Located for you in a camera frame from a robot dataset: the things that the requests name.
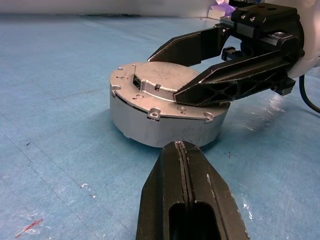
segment red stain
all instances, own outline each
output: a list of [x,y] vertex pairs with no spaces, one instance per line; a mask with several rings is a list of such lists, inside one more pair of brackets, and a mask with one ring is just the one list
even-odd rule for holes
[[[28,231],[29,229],[33,228],[36,225],[39,225],[39,223],[41,223],[43,221],[43,219],[41,218],[40,220],[36,220],[34,221],[31,225],[29,225],[28,227],[26,227],[23,232],[25,233],[26,231]],[[17,236],[15,236],[15,238],[19,238],[21,236],[21,233],[19,233]]]

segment white backdrop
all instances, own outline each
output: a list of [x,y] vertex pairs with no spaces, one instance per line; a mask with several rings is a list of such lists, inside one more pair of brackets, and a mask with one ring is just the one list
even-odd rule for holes
[[206,17],[214,0],[0,0],[0,13]]

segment metal cylinder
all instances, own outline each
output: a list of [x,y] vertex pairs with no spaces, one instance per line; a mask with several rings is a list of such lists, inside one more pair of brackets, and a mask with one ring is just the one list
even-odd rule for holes
[[110,78],[112,121],[126,137],[152,147],[162,148],[173,141],[199,147],[212,142],[230,104],[196,107],[173,99],[173,93],[198,74],[168,62],[119,67]]

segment blue mat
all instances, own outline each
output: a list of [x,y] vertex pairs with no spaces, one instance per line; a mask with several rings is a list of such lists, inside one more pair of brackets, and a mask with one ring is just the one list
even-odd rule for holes
[[[112,124],[109,75],[215,23],[0,16],[1,240],[135,239],[141,190],[160,149]],[[319,73],[306,77],[318,105]],[[268,90],[233,102],[217,140],[202,148],[233,191],[251,239],[320,239],[319,124],[298,86],[286,97]]]

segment black cable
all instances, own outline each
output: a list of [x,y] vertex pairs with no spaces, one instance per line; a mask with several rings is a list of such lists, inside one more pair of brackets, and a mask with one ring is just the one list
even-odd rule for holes
[[316,111],[318,114],[320,114],[320,107],[317,107],[316,105],[314,105],[308,98],[307,94],[306,94],[306,88],[305,88],[305,75],[302,75],[299,77],[299,88],[300,88],[300,94],[301,97],[303,99],[303,101],[305,102],[305,104],[308,105],[309,108],[311,108],[312,110]]

